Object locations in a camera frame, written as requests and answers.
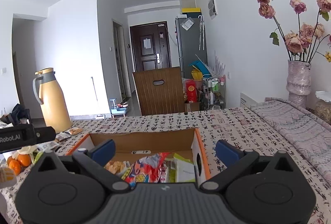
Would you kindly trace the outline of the green snack packet far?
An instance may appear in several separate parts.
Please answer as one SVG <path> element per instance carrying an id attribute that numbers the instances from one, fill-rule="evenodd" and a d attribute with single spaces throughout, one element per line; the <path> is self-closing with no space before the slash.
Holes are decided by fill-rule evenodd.
<path id="1" fill-rule="evenodd" d="M 33 158 L 34 158 L 34 161 L 33 161 L 33 164 L 36 164 L 38 162 L 38 160 L 42 157 L 42 155 L 44 154 L 43 151 L 40 151 L 38 153 L 34 152 L 32 154 Z"/>

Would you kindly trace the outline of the wall electrical panel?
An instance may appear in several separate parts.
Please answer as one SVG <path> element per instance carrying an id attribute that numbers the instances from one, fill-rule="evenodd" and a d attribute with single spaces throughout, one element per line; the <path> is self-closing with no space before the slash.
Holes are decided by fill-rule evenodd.
<path id="1" fill-rule="evenodd" d="M 218 15 L 218 8 L 217 8 L 217 3 L 216 0 L 209 0 L 208 4 L 208 14 L 211 19 L 214 19 Z"/>

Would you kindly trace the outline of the red colourful snack bag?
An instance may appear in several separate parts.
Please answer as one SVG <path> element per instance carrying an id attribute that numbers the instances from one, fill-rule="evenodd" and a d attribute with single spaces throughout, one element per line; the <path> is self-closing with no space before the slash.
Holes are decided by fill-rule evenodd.
<path id="1" fill-rule="evenodd" d="M 136 183 L 157 183 L 161 176 L 161 166 L 169 152 L 156 153 L 135 161 L 121 176 L 131 187 Z"/>

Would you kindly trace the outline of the orange fruit left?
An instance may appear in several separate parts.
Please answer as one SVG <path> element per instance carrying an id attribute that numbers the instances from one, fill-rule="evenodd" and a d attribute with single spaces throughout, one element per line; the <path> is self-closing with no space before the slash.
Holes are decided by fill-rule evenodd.
<path id="1" fill-rule="evenodd" d="M 10 163 L 11 163 L 12 161 L 15 161 L 15 159 L 12 158 L 12 156 L 10 156 L 10 157 L 7 159 L 7 165 L 8 165 L 8 167 L 10 167 Z"/>

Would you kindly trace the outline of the grey refrigerator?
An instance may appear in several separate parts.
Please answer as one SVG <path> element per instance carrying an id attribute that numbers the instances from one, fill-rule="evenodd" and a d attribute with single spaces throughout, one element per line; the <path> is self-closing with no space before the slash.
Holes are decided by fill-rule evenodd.
<path id="1" fill-rule="evenodd" d="M 181 75 L 183 78 L 192 78 L 191 63 L 201 59 L 207 63 L 206 45 L 200 42 L 200 19 L 199 18 L 175 18 L 177 33 L 178 54 Z"/>

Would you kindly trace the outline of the orange fruit front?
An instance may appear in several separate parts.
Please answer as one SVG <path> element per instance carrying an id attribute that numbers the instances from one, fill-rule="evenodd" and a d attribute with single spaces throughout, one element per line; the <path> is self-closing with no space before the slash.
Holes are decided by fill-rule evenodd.
<path id="1" fill-rule="evenodd" d="M 21 173 L 21 164 L 17 160 L 11 160 L 8 167 L 13 170 L 16 176 Z"/>

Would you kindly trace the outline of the calligraphy print tablecloth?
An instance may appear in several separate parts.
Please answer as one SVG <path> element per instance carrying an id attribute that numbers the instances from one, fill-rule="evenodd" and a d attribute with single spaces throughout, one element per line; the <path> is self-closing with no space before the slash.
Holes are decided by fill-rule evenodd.
<path id="1" fill-rule="evenodd" d="M 59 156 L 65 155 L 88 133 L 165 132 L 189 128 L 197 128 L 200 132 L 211 175 L 216 175 L 225 168 L 215 155 L 215 144 L 220 139 L 225 139 L 241 150 L 252 148 L 266 156 L 285 150 L 305 175 L 317 197 L 317 205 L 309 222 L 330 223 L 330 185 L 273 126 L 247 108 L 197 111 L 187 115 L 176 113 L 75 120 L 73 125 L 82 128 L 83 132 L 61 142 L 57 151 Z"/>

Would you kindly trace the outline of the dark brown entrance door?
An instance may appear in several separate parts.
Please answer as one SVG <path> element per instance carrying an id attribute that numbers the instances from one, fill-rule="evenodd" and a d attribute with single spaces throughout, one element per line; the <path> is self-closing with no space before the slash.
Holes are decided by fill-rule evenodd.
<path id="1" fill-rule="evenodd" d="M 135 71 L 171 67 L 167 23 L 154 22 L 130 27 Z"/>

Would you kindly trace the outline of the yellow box on fridge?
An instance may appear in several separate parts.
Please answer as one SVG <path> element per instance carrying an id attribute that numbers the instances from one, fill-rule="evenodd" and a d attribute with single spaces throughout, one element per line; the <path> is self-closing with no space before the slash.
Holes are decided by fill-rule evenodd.
<path id="1" fill-rule="evenodd" d="M 200 8 L 182 8 L 182 13 L 200 13 Z"/>

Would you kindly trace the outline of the orange fruit right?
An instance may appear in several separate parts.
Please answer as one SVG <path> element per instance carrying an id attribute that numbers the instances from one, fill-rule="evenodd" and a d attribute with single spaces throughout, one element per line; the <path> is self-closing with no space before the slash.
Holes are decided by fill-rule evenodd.
<path id="1" fill-rule="evenodd" d="M 31 165 L 31 157 L 29 154 L 18 154 L 17 160 L 22 167 L 28 167 Z"/>

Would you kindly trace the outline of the green white snack packet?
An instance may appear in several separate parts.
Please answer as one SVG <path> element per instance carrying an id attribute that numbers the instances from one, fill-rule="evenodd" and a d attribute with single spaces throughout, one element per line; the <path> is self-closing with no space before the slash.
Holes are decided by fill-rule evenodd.
<path id="1" fill-rule="evenodd" d="M 194 183 L 195 182 L 195 167 L 194 164 L 175 153 L 170 160 L 169 167 L 169 182 L 170 183 Z"/>

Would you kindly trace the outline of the yellow thermos jug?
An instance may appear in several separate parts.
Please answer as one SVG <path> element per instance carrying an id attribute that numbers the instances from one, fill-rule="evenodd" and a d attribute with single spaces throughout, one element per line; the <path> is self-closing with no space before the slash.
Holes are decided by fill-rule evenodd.
<path id="1" fill-rule="evenodd" d="M 70 129 L 72 121 L 54 69 L 45 68 L 35 72 L 35 75 L 32 90 L 40 104 L 46 126 L 52 127 L 57 134 Z"/>

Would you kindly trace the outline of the red cardboard snack box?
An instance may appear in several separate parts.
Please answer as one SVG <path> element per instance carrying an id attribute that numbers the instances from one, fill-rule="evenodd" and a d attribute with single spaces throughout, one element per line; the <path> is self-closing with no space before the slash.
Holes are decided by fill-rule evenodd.
<path id="1" fill-rule="evenodd" d="M 90 151 L 109 139 L 114 140 L 116 144 L 116 154 L 112 161 L 128 161 L 133 164 L 143 157 L 156 153 L 169 152 L 168 158 L 172 158 L 177 153 L 194 164 L 198 185 L 211 178 L 205 148 L 197 128 L 167 132 L 88 133 L 79 139 L 66 155 L 70 156 L 80 148 Z"/>

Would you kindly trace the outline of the orange fruit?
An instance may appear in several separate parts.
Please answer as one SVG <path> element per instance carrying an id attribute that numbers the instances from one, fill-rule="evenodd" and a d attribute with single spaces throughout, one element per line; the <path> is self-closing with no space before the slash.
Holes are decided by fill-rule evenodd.
<path id="1" fill-rule="evenodd" d="M 15 159 L 12 158 L 12 156 L 10 156 L 10 157 L 7 159 L 7 165 L 8 165 L 8 167 L 10 167 L 10 163 L 11 163 L 12 161 L 15 161 Z"/>
<path id="2" fill-rule="evenodd" d="M 22 167 L 28 167 L 31 165 L 31 157 L 29 154 L 18 154 L 17 160 Z"/>
<path id="3" fill-rule="evenodd" d="M 21 173 L 21 164 L 17 160 L 11 160 L 8 167 L 13 170 L 16 176 Z"/>

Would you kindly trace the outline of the pink textured vase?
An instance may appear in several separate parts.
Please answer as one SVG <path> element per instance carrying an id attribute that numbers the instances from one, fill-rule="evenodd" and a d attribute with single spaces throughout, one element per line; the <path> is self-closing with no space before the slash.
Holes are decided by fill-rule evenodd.
<path id="1" fill-rule="evenodd" d="M 288 99 L 306 108 L 307 97 L 311 93 L 311 64 L 301 61 L 288 61 L 286 89 Z"/>

